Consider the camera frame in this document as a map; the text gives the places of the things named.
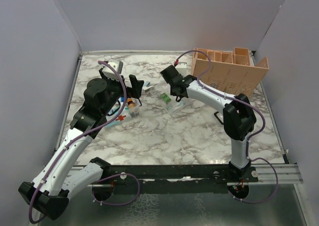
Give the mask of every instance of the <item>purple cable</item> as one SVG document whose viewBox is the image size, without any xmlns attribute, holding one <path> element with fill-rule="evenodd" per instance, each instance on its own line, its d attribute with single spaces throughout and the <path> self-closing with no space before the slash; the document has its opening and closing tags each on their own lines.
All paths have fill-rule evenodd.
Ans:
<svg viewBox="0 0 319 226">
<path fill-rule="evenodd" d="M 215 95 L 218 95 L 219 97 L 225 97 L 223 94 L 220 94 L 220 93 L 218 93 L 217 91 L 214 91 L 214 90 L 212 90 L 212 89 L 206 87 L 206 86 L 200 81 L 201 77 L 211 69 L 211 59 L 210 59 L 210 57 L 209 57 L 205 52 L 203 52 L 203 51 L 201 51 L 201 50 L 189 50 L 189 51 L 184 52 L 182 55 L 180 55 L 180 56 L 176 59 L 176 61 L 178 61 L 182 56 L 184 56 L 184 55 L 186 55 L 186 54 L 188 54 L 188 53 L 191 53 L 191 52 L 199 52 L 199 53 L 202 53 L 203 55 L 205 55 L 205 56 L 207 57 L 207 59 L 208 59 L 208 61 L 209 61 L 209 66 L 208 66 L 208 68 L 207 68 L 206 70 L 204 70 L 204 71 L 198 76 L 198 78 L 197 78 L 197 83 L 198 83 L 201 87 L 203 87 L 204 89 L 208 90 L 209 92 L 211 92 L 211 93 L 213 93 L 213 94 L 215 94 Z M 265 117 L 263 116 L 263 114 L 261 113 L 260 110 L 258 110 L 256 107 L 254 107 L 254 106 L 252 106 L 252 105 L 246 103 L 245 101 L 242 101 L 242 100 L 236 99 L 236 98 L 234 98 L 234 97 L 230 97 L 230 96 L 226 96 L 225 98 L 228 99 L 228 100 L 233 100 L 233 101 L 239 102 L 239 103 L 241 103 L 241 104 L 244 104 L 244 105 L 246 105 L 246 106 L 252 108 L 254 111 L 256 111 L 256 112 L 260 115 L 260 117 L 261 117 L 261 119 L 262 119 L 262 121 L 263 121 L 262 127 L 261 127 L 258 131 L 256 131 L 255 133 L 253 133 L 253 134 L 251 134 L 251 135 L 249 135 L 249 136 L 247 137 L 246 147 L 248 148 L 250 138 L 253 137 L 253 136 L 255 136 L 255 135 L 257 135 L 257 134 L 259 134 L 260 132 L 262 132 L 262 131 L 264 130 L 264 128 L 266 127 Z M 265 161 L 267 164 L 269 164 L 270 167 L 273 169 L 274 174 L 275 174 L 275 177 L 276 177 L 276 188 L 275 188 L 274 192 L 273 192 L 268 198 L 266 198 L 266 199 L 264 199 L 264 200 L 261 200 L 261 201 L 251 202 L 251 201 L 245 201 L 245 200 L 240 200 L 240 199 L 238 199 L 239 201 L 242 201 L 242 202 L 245 202 L 245 203 L 249 203 L 249 204 L 259 204 L 259 203 L 263 203 L 263 202 L 265 202 L 265 201 L 268 201 L 268 200 L 270 200 L 270 199 L 276 194 L 276 192 L 277 192 L 277 190 L 278 190 L 278 175 L 277 175 L 277 172 L 276 172 L 275 168 L 273 167 L 273 165 L 272 165 L 271 163 L 269 163 L 267 160 L 263 159 L 263 158 L 255 158 L 255 159 L 253 159 L 253 160 L 251 160 L 251 161 L 253 162 L 253 161 L 256 161 L 256 160 L 264 160 L 264 161 Z"/>
<path fill-rule="evenodd" d="M 122 79 L 122 77 L 119 75 L 119 73 L 116 72 L 116 70 L 111 67 L 109 64 L 107 64 L 106 62 L 104 61 L 98 61 L 99 64 L 102 64 L 102 65 L 105 65 L 106 67 L 108 67 L 111 71 L 113 71 L 113 73 L 116 75 L 116 77 L 118 78 L 121 86 L 122 86 L 122 89 L 123 89 L 123 95 L 124 95 L 124 102 L 126 102 L 127 100 L 127 94 L 126 94 L 126 87 L 125 87 L 125 84 L 124 84 L 124 81 Z M 71 140 L 66 146 L 65 148 L 68 149 L 73 143 L 75 143 L 77 140 L 79 140 L 80 138 L 84 137 L 84 136 L 87 136 L 88 134 L 91 134 L 92 132 L 96 131 L 96 130 L 100 130 L 102 129 L 103 127 L 107 126 L 108 124 L 112 123 L 116 118 L 119 117 L 119 115 L 122 113 L 122 111 L 124 110 L 125 108 L 125 104 L 122 105 L 122 107 L 120 108 L 120 110 L 118 111 L 118 113 L 116 114 L 116 116 L 114 116 L 111 120 L 109 120 L 108 122 L 96 127 L 96 128 L 93 128 L 89 131 L 86 131 L 84 132 L 83 134 L 75 137 L 73 140 Z M 48 171 L 46 172 L 46 174 L 43 176 L 42 178 L 42 181 L 45 182 L 46 178 L 48 178 L 49 174 L 51 173 L 51 171 L 53 170 L 54 166 L 56 165 L 56 163 L 59 161 L 59 159 L 61 158 L 61 156 L 64 154 L 66 150 L 63 149 L 59 155 L 55 158 L 55 160 L 53 161 L 53 163 L 51 164 L 50 168 L 48 169 Z M 32 198 L 30 200 L 30 204 L 29 204 L 29 220 L 32 224 L 37 224 L 39 222 L 41 222 L 45 216 L 41 217 L 39 220 L 37 221 L 34 221 L 33 218 L 32 218 L 32 208 L 33 208 L 33 204 L 34 204 L 34 201 L 35 201 L 35 197 L 37 195 L 37 193 L 39 192 L 39 190 L 41 189 L 43 183 L 40 183 L 38 185 L 38 187 L 35 189 L 33 195 L 32 195 Z"/>
<path fill-rule="evenodd" d="M 237 200 L 237 201 L 244 202 L 244 203 L 248 203 L 248 204 L 261 204 L 261 203 L 264 203 L 264 202 L 266 202 L 266 201 L 272 199 L 272 198 L 275 196 L 275 194 L 277 193 L 277 191 L 278 191 L 278 186 L 279 186 L 279 184 L 278 184 L 278 175 L 277 175 L 277 172 L 276 172 L 274 166 L 273 166 L 268 160 L 266 160 L 266 159 L 264 159 L 264 158 L 261 158 L 261 157 L 255 158 L 255 159 L 253 159 L 253 160 L 251 160 L 251 161 L 253 162 L 253 161 L 256 161 L 256 160 L 263 160 L 263 161 L 265 161 L 265 162 L 266 162 L 267 164 L 269 164 L 269 166 L 273 169 L 273 171 L 274 171 L 274 173 L 275 173 L 275 177 L 276 177 L 275 190 L 272 192 L 272 194 L 271 194 L 269 197 L 267 197 L 267 198 L 265 198 L 265 199 L 263 199 L 263 200 L 259 200 L 259 201 L 249 201 L 249 200 L 239 199 L 239 198 L 235 197 L 234 195 L 232 195 L 231 192 L 228 191 L 228 193 L 230 193 L 230 194 L 233 196 L 233 198 L 234 198 L 235 200 Z"/>
<path fill-rule="evenodd" d="M 134 196 L 133 199 L 131 199 L 130 201 L 126 202 L 126 203 L 121 203 L 121 204 L 114 204 L 114 203 L 108 203 L 108 202 L 104 202 L 104 201 L 98 201 L 95 196 L 94 196 L 94 192 L 92 191 L 92 196 L 94 198 L 94 201 L 96 202 L 99 202 L 100 204 L 104 204 L 104 205 L 111 205 L 111 206 L 125 206 L 125 205 L 129 205 L 130 203 L 134 202 L 140 195 L 140 191 L 141 191 L 141 185 L 140 185 L 140 182 L 138 180 L 138 178 L 136 178 L 134 175 L 131 175 L 131 174 L 127 174 L 127 173 L 122 173 L 122 174 L 117 174 L 117 175 L 112 175 L 112 176 L 109 176 L 109 177 L 106 177 L 104 179 L 101 179 L 101 180 L 98 180 L 98 182 L 102 182 L 102 181 L 105 181 L 105 180 L 109 180 L 109 179 L 112 179 L 112 178 L 115 178 L 117 176 L 121 176 L 121 175 L 127 175 L 127 176 L 131 176 L 133 177 L 136 182 L 138 183 L 138 191 L 136 193 L 136 195 Z"/>
</svg>

